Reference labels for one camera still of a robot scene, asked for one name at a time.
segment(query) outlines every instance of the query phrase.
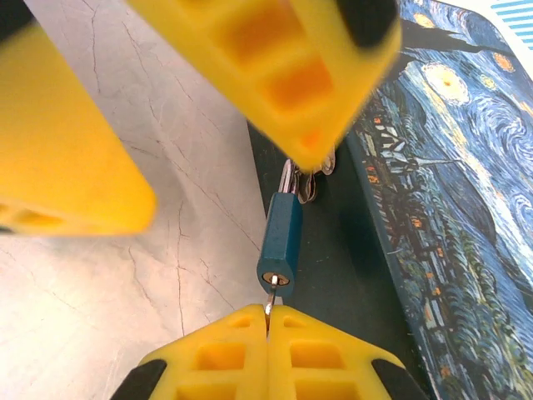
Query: cracked surface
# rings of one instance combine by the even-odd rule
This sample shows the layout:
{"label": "cracked surface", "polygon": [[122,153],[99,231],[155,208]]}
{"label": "cracked surface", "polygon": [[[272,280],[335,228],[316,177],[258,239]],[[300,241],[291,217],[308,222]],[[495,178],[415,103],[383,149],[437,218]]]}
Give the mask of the cracked surface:
{"label": "cracked surface", "polygon": [[0,242],[0,398],[110,398],[140,359],[262,303],[244,118],[119,0],[27,0],[157,192],[137,237]]}

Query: padlock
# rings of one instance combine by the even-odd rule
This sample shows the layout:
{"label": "padlock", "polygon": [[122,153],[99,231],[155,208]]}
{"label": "padlock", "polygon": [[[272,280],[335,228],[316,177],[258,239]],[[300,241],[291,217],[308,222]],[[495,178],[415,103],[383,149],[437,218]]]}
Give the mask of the padlock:
{"label": "padlock", "polygon": [[291,160],[286,160],[281,175],[279,192],[270,201],[266,219],[265,237],[257,263],[257,277],[266,292],[271,290],[276,276],[276,294],[290,296],[294,289],[298,256],[300,253],[302,211],[297,189],[299,171]]}

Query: rectangular hole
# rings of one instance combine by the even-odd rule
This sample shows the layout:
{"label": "rectangular hole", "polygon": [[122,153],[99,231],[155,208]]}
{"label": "rectangular hole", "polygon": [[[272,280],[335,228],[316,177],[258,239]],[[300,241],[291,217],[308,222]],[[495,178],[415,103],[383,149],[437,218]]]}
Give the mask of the rectangular hole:
{"label": "rectangular hole", "polygon": [[175,400],[235,400],[237,387],[232,384],[184,386],[177,389]]}
{"label": "rectangular hole", "polygon": [[338,347],[323,342],[295,342],[291,345],[294,368],[346,368]]}
{"label": "rectangular hole", "polygon": [[361,400],[351,382],[296,381],[296,400]]}
{"label": "rectangular hole", "polygon": [[218,42],[239,66],[267,56],[291,40],[303,40],[305,33],[288,2],[271,0],[232,22],[218,33]]}
{"label": "rectangular hole", "polygon": [[278,74],[264,88],[266,97],[280,112],[325,101],[332,92],[330,73],[319,57],[308,59],[298,67]]}
{"label": "rectangular hole", "polygon": [[17,223],[41,228],[53,228],[62,224],[63,220],[57,217],[39,214],[34,211],[23,211],[17,216]]}
{"label": "rectangular hole", "polygon": [[202,371],[243,369],[246,349],[242,343],[213,343],[200,347],[194,369]]}

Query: village painting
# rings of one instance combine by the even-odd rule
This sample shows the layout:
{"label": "village painting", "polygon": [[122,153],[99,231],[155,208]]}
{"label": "village painting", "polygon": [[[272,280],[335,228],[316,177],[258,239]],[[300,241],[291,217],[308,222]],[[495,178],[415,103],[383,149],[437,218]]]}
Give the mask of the village painting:
{"label": "village painting", "polygon": [[399,1],[404,47],[351,132],[439,398],[533,398],[533,82],[485,18]]}

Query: black rubber pad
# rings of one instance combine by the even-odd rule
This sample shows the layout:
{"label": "black rubber pad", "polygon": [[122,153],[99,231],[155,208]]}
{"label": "black rubber pad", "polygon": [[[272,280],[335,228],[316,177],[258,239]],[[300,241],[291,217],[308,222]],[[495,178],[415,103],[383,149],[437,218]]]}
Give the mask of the black rubber pad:
{"label": "black rubber pad", "polygon": [[111,400],[149,400],[166,367],[165,360],[151,360],[139,365],[130,371]]}
{"label": "black rubber pad", "polygon": [[395,0],[336,0],[351,40],[360,48],[381,43],[398,11]]}
{"label": "black rubber pad", "polygon": [[427,400],[407,370],[381,359],[372,361],[372,366],[392,400]]}
{"label": "black rubber pad", "polygon": [[0,0],[0,42],[33,20],[23,0]]}

